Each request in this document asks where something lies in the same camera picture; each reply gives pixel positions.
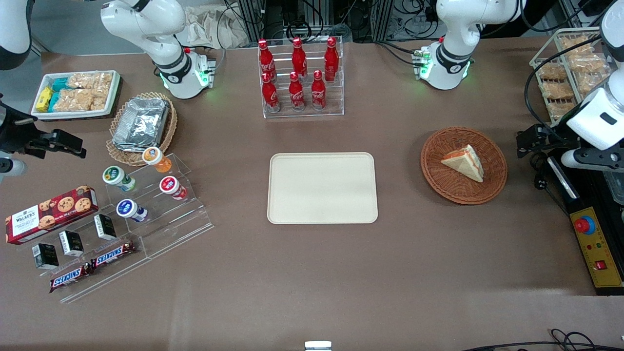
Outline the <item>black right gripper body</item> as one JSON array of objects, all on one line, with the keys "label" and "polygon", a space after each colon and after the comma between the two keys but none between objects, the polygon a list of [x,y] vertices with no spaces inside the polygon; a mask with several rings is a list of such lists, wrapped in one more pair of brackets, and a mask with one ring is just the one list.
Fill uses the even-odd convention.
[{"label": "black right gripper body", "polygon": [[0,103],[0,149],[7,154],[29,154],[45,158],[47,151],[53,151],[45,132],[40,131],[34,122],[37,117],[22,113],[10,106]]}]

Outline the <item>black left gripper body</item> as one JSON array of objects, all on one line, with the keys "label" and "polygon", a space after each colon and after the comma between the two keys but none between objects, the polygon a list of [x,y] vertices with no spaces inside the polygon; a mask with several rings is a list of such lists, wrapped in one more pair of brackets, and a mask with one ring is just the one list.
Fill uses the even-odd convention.
[{"label": "black left gripper body", "polygon": [[545,150],[555,149],[575,150],[582,146],[580,137],[568,125],[546,126],[548,132]]}]

